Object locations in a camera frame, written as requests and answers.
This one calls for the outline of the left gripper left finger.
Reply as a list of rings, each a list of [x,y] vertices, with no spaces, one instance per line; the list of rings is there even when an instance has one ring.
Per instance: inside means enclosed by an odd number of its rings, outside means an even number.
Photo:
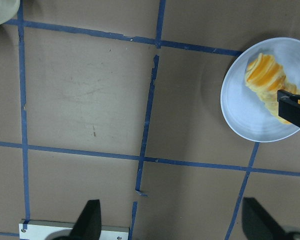
[[[98,240],[101,236],[101,231],[100,200],[89,200],[74,224],[69,238],[71,240]]]

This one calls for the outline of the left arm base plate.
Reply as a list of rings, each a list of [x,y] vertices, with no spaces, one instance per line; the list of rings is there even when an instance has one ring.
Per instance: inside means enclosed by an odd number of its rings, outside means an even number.
[[[52,240],[56,237],[69,235],[74,223],[45,220],[30,220],[25,223],[22,219],[19,224],[20,240]],[[130,240],[130,229],[127,227],[106,226],[101,227],[100,240]]]

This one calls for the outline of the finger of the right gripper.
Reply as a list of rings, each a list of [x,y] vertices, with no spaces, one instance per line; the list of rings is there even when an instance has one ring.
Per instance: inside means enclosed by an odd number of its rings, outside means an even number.
[[[277,91],[278,116],[300,128],[300,94]]]

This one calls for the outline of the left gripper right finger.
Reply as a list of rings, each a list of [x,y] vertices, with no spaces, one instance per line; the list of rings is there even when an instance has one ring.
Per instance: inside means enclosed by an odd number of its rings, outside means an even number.
[[[275,219],[253,197],[242,203],[242,230],[248,240],[293,240]]]

